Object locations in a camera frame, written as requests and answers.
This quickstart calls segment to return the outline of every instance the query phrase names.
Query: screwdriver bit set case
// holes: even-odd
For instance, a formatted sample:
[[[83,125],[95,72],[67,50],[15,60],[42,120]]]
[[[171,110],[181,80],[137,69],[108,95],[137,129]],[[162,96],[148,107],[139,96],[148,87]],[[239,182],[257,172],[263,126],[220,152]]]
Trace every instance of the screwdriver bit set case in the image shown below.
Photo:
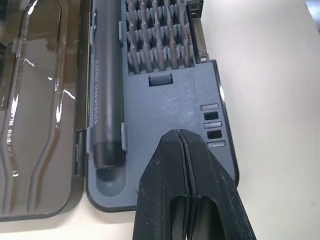
[[[102,211],[135,210],[170,130],[202,136],[238,184],[203,5],[31,0],[15,11],[6,27],[17,31],[0,38],[0,221],[66,212],[83,191]]]

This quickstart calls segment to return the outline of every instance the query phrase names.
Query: white table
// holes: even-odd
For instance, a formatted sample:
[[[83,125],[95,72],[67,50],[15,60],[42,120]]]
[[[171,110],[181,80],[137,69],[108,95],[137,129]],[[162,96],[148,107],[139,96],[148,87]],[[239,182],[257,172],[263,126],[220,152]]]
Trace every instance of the white table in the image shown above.
[[[320,238],[320,34],[303,0],[204,0],[238,165],[259,240]],[[130,240],[134,212],[0,223],[1,240]]]

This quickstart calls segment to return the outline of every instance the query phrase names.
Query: case hinge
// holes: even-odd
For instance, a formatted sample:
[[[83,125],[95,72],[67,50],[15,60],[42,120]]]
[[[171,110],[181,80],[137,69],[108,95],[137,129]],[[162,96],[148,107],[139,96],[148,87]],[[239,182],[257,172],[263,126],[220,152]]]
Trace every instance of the case hinge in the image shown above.
[[[77,130],[75,133],[74,146],[74,176],[84,177],[88,154],[86,150],[87,131],[85,129]]]

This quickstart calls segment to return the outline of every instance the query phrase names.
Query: black plastic tool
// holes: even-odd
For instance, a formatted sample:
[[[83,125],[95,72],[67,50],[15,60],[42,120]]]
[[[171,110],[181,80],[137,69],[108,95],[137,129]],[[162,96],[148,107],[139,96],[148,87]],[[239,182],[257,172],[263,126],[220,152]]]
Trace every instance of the black plastic tool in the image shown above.
[[[119,42],[121,1],[97,0],[93,109],[93,157],[97,169],[124,163],[121,123],[124,121],[122,47]]]
[[[133,240],[256,240],[234,181],[203,139],[165,134],[139,185]]]

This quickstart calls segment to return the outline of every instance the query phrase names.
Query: gray plastic case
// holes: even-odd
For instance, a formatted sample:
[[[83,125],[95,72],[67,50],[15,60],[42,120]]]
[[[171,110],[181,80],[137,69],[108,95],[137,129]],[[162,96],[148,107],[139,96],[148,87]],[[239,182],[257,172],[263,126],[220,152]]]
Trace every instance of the gray plastic case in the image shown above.
[[[215,61],[208,59],[204,44],[200,22],[203,1],[187,1],[192,67],[184,68],[181,61],[179,69],[176,70],[172,70],[167,64],[166,71],[159,72],[155,69],[154,72],[147,73],[142,69],[141,74],[134,74],[129,67],[126,0],[121,0],[121,4],[122,22],[119,24],[119,36],[124,43],[124,122],[118,127],[122,128],[122,148],[126,151],[125,165],[99,170],[95,168],[92,152],[95,53],[91,51],[87,130],[89,158],[86,179],[90,201],[98,209],[107,212],[134,210],[140,178],[161,136],[172,129],[187,129],[202,136],[209,149],[238,184],[239,171],[218,68]],[[93,23],[95,10],[96,2],[93,0]]]

